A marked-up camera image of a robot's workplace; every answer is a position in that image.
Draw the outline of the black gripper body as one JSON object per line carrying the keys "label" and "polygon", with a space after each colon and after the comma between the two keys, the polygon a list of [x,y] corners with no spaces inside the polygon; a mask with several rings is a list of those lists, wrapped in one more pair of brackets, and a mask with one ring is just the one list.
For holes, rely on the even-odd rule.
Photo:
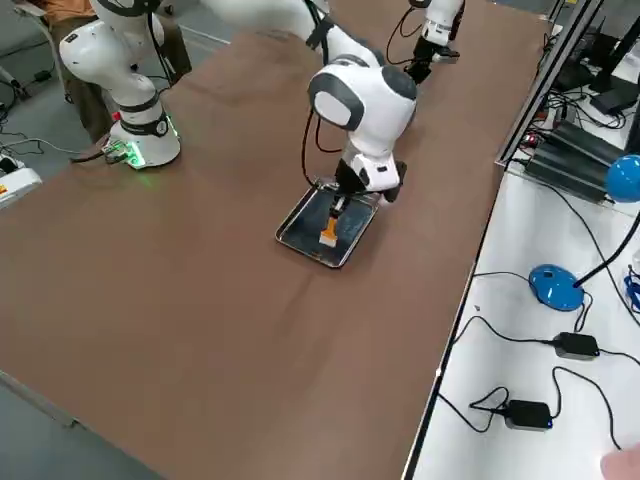
{"label": "black gripper body", "polygon": [[344,159],[340,159],[334,174],[339,196],[361,195],[367,192],[360,177],[353,171]]}
{"label": "black gripper body", "polygon": [[441,46],[439,44],[428,41],[425,38],[419,38],[413,50],[412,65],[418,65],[420,67],[428,67],[433,57],[440,51]]}

